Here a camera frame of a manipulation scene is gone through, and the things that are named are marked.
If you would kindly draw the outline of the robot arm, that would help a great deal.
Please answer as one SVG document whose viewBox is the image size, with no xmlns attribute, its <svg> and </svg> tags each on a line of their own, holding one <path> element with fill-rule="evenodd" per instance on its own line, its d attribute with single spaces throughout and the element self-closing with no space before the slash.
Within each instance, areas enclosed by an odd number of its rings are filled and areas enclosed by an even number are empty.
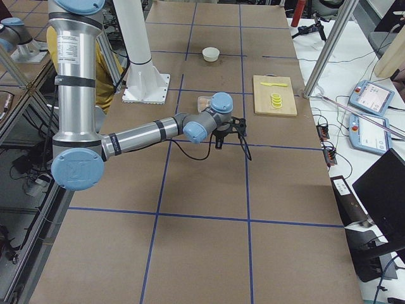
<svg viewBox="0 0 405 304">
<path fill-rule="evenodd" d="M 139 1 L 115 1 L 127 50 L 129 71 L 124 100 L 165 102 L 170 76 L 153 64 Z M 49 23 L 56 31 L 59 130 L 53 137 L 51 173 L 61 187 L 81 191 L 97 184 L 111 156 L 185 135 L 200 143 L 232 119 L 233 101 L 218 92 L 197 115 L 179 113 L 134 129 L 98 134 L 96 107 L 96 39 L 103 31 L 103 1 L 49 1 Z"/>
</svg>

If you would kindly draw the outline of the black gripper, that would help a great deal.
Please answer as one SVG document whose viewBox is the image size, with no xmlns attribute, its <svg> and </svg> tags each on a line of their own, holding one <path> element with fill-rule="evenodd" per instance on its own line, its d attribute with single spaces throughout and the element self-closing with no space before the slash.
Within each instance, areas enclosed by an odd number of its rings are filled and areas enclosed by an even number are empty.
<svg viewBox="0 0 405 304">
<path fill-rule="evenodd" d="M 232 131 L 232 126 L 230 123 L 226 123 L 213 131 L 215 136 L 215 148 L 222 149 L 223 139 Z"/>
</svg>

